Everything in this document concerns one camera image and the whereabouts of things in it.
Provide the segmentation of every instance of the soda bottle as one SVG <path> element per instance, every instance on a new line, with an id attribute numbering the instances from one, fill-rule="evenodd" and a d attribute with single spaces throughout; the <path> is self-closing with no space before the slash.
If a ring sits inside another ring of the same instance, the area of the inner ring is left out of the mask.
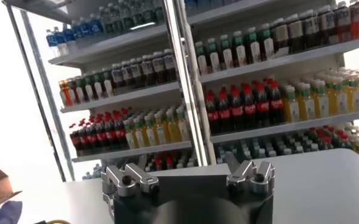
<path id="1" fill-rule="evenodd" d="M 352 39 L 359 39 L 359 0 L 350 0 L 351 35 Z"/>
<path id="2" fill-rule="evenodd" d="M 278 89 L 278 83 L 272 82 L 270 93 L 270 123 L 279 124 L 284 121 L 283 102 Z"/>
<path id="3" fill-rule="evenodd" d="M 211 134 L 215 135 L 220 132 L 220 124 L 218 120 L 218 111 L 216 108 L 215 95 L 212 91 L 208 92 L 207 100 L 205 103 L 206 111 L 208 113 L 209 128 Z"/>
<path id="4" fill-rule="evenodd" d="M 244 123 L 245 128 L 254 128 L 255 125 L 255 114 L 256 107 L 254 102 L 254 97 L 250 86 L 245 86 L 244 88 L 244 98 L 243 98 L 243 107 L 244 107 Z"/>
<path id="5" fill-rule="evenodd" d="M 234 88 L 231 89 L 232 95 L 232 116 L 233 116 L 233 125 L 235 130 L 244 129 L 244 113 L 243 113 L 243 105 L 241 103 L 241 99 L 239 96 L 239 91 Z"/>
<path id="6" fill-rule="evenodd" d="M 219 108 L 218 114 L 220 119 L 221 132 L 232 131 L 227 92 L 224 90 L 220 92 L 218 108 Z"/>
<path id="7" fill-rule="evenodd" d="M 266 127 L 270 124 L 269 121 L 269 100 L 265 92 L 265 87 L 262 84 L 256 86 L 257 96 L 255 101 L 257 103 L 257 123 L 259 127 Z"/>

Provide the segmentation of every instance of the red label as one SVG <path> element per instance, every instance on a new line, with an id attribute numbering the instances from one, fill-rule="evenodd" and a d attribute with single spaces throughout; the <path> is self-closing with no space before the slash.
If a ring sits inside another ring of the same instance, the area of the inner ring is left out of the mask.
<path id="1" fill-rule="evenodd" d="M 221 119 L 228 118 L 230 116 L 229 110 L 223 110 L 218 112 Z"/>
<path id="2" fill-rule="evenodd" d="M 273 101 L 271 101 L 271 108 L 272 109 L 281 109 L 281 108 L 283 108 L 282 100 L 273 100 Z"/>
<path id="3" fill-rule="evenodd" d="M 242 116 L 243 115 L 243 107 L 232 108 L 232 114 L 234 116 Z"/>
<path id="4" fill-rule="evenodd" d="M 244 112 L 245 114 L 255 114 L 256 112 L 255 104 L 252 104 L 251 106 L 244 106 Z"/>
<path id="5" fill-rule="evenodd" d="M 215 111 L 215 112 L 212 112 L 212 113 L 208 113 L 208 119 L 210 121 L 215 121 L 218 119 L 218 112 Z"/>
<path id="6" fill-rule="evenodd" d="M 257 110 L 259 112 L 268 112 L 269 111 L 269 102 L 257 103 Z"/>

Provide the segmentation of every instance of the shelf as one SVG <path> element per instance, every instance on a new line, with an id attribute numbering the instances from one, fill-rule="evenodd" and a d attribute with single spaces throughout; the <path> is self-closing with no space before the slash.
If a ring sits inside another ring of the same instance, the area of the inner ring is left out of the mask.
<path id="1" fill-rule="evenodd" d="M 310 121 L 276 125 L 272 127 L 259 128 L 255 130 L 240 131 L 240 132 L 234 132 L 229 134 L 217 135 L 217 136 L 212 136 L 210 140 L 212 143 L 235 141 L 245 138 L 254 138 L 259 136 L 274 135 L 288 131 L 296 131 L 296 130 L 311 128 L 311 127 L 319 127 L 328 124 L 339 124 L 357 119 L 359 119 L 359 112 L 342 114 L 332 117 L 324 117 Z"/>
<path id="2" fill-rule="evenodd" d="M 284 57 L 259 62 L 252 65 L 247 65 L 239 68 L 224 70 L 212 74 L 203 75 L 199 78 L 201 83 L 208 83 L 222 79 L 228 79 L 234 76 L 258 72 L 265 69 L 275 68 L 278 66 L 289 65 L 301 61 L 311 60 L 314 58 L 324 57 L 337 53 L 345 53 L 359 48 L 359 40 L 353 40 L 346 43 L 336 44 L 327 47 L 321 47 L 310 51 L 305 51 L 298 54 L 287 55 Z"/>
<path id="3" fill-rule="evenodd" d="M 86 161 L 97 160 L 97 159 L 115 159 L 115 158 L 123 158 L 128 156 L 144 155 L 147 153 L 167 152 L 167 151 L 172 151 L 177 149 L 187 149 L 187 148 L 191 148 L 190 141 L 172 143 L 167 145 L 158 145 L 153 147 L 145 147 L 140 149 L 129 149 L 129 150 L 123 150 L 117 152 L 101 153 L 101 154 L 95 154 L 89 156 L 80 156 L 78 158 L 72 159 L 72 161 L 74 163 L 78 163 L 78 162 L 86 162 Z"/>
<path id="4" fill-rule="evenodd" d="M 88 103 L 82 103 L 82 104 L 78 104 L 78 105 L 75 105 L 72 107 L 62 108 L 60 111 L 62 113 L 68 113 L 68 112 L 73 112 L 73 111 L 89 110 L 92 108 L 101 107 L 101 106 L 109 105 L 109 104 L 113 104 L 113 103 L 120 103 L 120 102 L 124 102 L 127 100 L 139 99 L 139 98 L 146 97 L 146 96 L 152 96 L 152 95 L 156 95 L 156 94 L 166 93 L 169 91 L 174 91 L 176 89 L 179 89 L 179 84 L 178 84 L 178 82 L 173 82 L 173 83 L 169 83 L 169 84 L 164 84 L 164 85 L 154 86 L 154 87 L 145 88 L 145 89 L 141 89 L 141 90 L 136 90 L 133 92 L 124 93 L 124 94 L 120 94 L 120 95 L 113 96 L 113 97 L 108 97 L 108 98 L 101 99 L 101 100 L 95 100 L 95 101 L 88 102 Z"/>

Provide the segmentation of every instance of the plastic bottle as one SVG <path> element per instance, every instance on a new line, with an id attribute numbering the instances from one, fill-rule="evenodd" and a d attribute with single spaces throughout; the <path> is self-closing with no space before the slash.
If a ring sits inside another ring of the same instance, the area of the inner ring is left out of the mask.
<path id="1" fill-rule="evenodd" d="M 220 55 L 218 52 L 216 40 L 214 38 L 208 39 L 208 53 L 211 62 L 212 72 L 219 72 L 221 70 L 220 66 Z"/>
<path id="2" fill-rule="evenodd" d="M 59 55 L 62 56 L 68 54 L 69 52 L 67 44 L 65 43 L 64 34 L 59 31 L 58 27 L 55 27 L 54 30 L 54 37 L 57 42 L 57 49 L 59 50 Z"/>
<path id="3" fill-rule="evenodd" d="M 352 39 L 359 39 L 359 0 L 350 0 L 351 35 Z"/>
<path id="4" fill-rule="evenodd" d="M 258 42 L 258 36 L 255 31 L 255 27 L 248 28 L 247 35 L 249 40 L 249 51 L 251 52 L 251 63 L 261 62 L 260 45 Z"/>
<path id="5" fill-rule="evenodd" d="M 338 10 L 336 11 L 338 17 L 337 28 L 339 42 L 347 42 L 351 40 L 351 16 L 350 9 L 346 6 L 345 1 L 341 1 L 338 4 Z"/>

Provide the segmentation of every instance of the bottle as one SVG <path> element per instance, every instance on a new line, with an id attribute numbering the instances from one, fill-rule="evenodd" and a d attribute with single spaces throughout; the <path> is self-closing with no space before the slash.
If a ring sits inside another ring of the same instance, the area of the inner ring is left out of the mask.
<path id="1" fill-rule="evenodd" d="M 220 124 L 218 119 L 218 111 L 216 109 L 215 95 L 212 91 L 208 92 L 205 106 L 208 113 L 210 133 L 215 135 L 220 132 Z"/>
<path id="2" fill-rule="evenodd" d="M 146 76 L 146 86 L 154 86 L 157 82 L 157 75 L 154 71 L 154 65 L 152 63 L 153 56 L 144 55 L 141 67 L 143 68 L 143 74 Z"/>
<path id="3" fill-rule="evenodd" d="M 261 28 L 260 51 L 262 59 L 269 60 L 274 55 L 274 40 L 271 38 L 270 24 L 265 23 Z"/>
<path id="4" fill-rule="evenodd" d="M 177 80 L 177 72 L 175 69 L 174 54 L 171 49 L 165 49 L 164 53 L 165 56 L 163 60 L 165 62 L 168 81 L 175 82 Z"/>
<path id="5" fill-rule="evenodd" d="M 176 109 L 177 115 L 178 115 L 178 127 L 180 131 L 180 137 L 182 141 L 189 141 L 189 131 L 187 128 L 187 123 L 185 119 L 185 112 L 183 111 L 183 107 L 180 107 Z"/>
<path id="6" fill-rule="evenodd" d="M 152 60 L 154 65 L 154 70 L 157 73 L 157 83 L 162 84 L 167 82 L 167 73 L 165 69 L 165 64 L 163 61 L 163 52 L 158 51 L 154 52 L 154 59 Z"/>
<path id="7" fill-rule="evenodd" d="M 290 52 L 295 54 L 303 51 L 305 49 L 304 27 L 298 14 L 290 16 L 288 29 L 290 37 Z"/>
<path id="8" fill-rule="evenodd" d="M 222 49 L 222 56 L 224 58 L 224 64 L 226 69 L 232 69 L 233 66 L 233 56 L 232 56 L 232 45 L 230 40 L 228 39 L 228 35 L 224 34 L 220 36 L 221 40 L 221 49 Z"/>
<path id="9" fill-rule="evenodd" d="M 135 26 L 135 23 L 133 22 L 132 19 L 132 14 L 130 12 L 128 4 L 125 3 L 124 0 L 118 0 L 118 6 L 119 6 L 119 15 L 123 22 L 124 30 L 127 32 L 129 31 L 130 28 Z"/>
<path id="10" fill-rule="evenodd" d="M 59 50 L 59 56 L 68 54 L 67 44 L 65 43 L 64 34 L 59 31 L 58 27 L 54 28 L 54 37 L 57 43 L 57 49 Z"/>
<path id="11" fill-rule="evenodd" d="M 319 26 L 319 17 L 313 11 L 313 9 L 305 12 L 305 36 L 307 39 L 307 48 L 313 48 L 320 46 L 321 33 Z"/>
<path id="12" fill-rule="evenodd" d="M 257 123 L 259 127 L 266 127 L 270 124 L 269 121 L 269 100 L 265 92 L 265 87 L 262 84 L 256 86 L 257 96 L 255 101 L 257 103 Z"/>
<path id="13" fill-rule="evenodd" d="M 279 124 L 285 121 L 283 114 L 283 102 L 278 83 L 272 82 L 270 94 L 270 123 Z"/>
<path id="14" fill-rule="evenodd" d="M 351 35 L 352 39 L 359 39 L 359 0 L 350 0 Z"/>
<path id="15" fill-rule="evenodd" d="M 247 65 L 246 47 L 244 46 L 244 39 L 241 31 L 233 33 L 233 58 L 235 59 L 235 66 L 240 67 Z"/>
<path id="16" fill-rule="evenodd" d="M 325 82 L 318 80 L 316 81 L 316 97 L 315 97 L 315 112 L 316 117 L 328 117 L 329 113 L 329 97 L 325 92 Z"/>
<path id="17" fill-rule="evenodd" d="M 220 92 L 218 108 L 219 108 L 218 115 L 220 120 L 221 132 L 232 131 L 232 126 L 230 123 L 230 108 L 227 99 L 227 92 L 224 90 Z"/>
<path id="18" fill-rule="evenodd" d="M 202 41 L 196 42 L 196 56 L 200 75 L 209 73 L 210 59 L 206 57 L 206 50 Z"/>
<path id="19" fill-rule="evenodd" d="M 220 56 L 218 53 L 218 48 L 216 44 L 216 40 L 214 38 L 208 39 L 208 53 L 211 61 L 211 70 L 212 72 L 219 72 L 221 70 L 220 67 Z"/>
<path id="20" fill-rule="evenodd" d="M 345 1 L 338 3 L 338 10 L 336 11 L 338 18 L 336 31 L 339 36 L 339 42 L 347 42 L 351 40 L 351 16 L 350 9 L 346 6 Z"/>
<path id="21" fill-rule="evenodd" d="M 320 30 L 322 45 L 339 43 L 336 31 L 335 13 L 331 11 L 330 5 L 319 9 Z"/>
<path id="22" fill-rule="evenodd" d="M 261 62 L 261 54 L 260 54 L 260 46 L 257 33 L 255 32 L 255 28 L 251 27 L 247 30 L 248 34 L 248 45 L 249 45 L 249 51 L 251 52 L 251 63 L 257 63 Z"/>

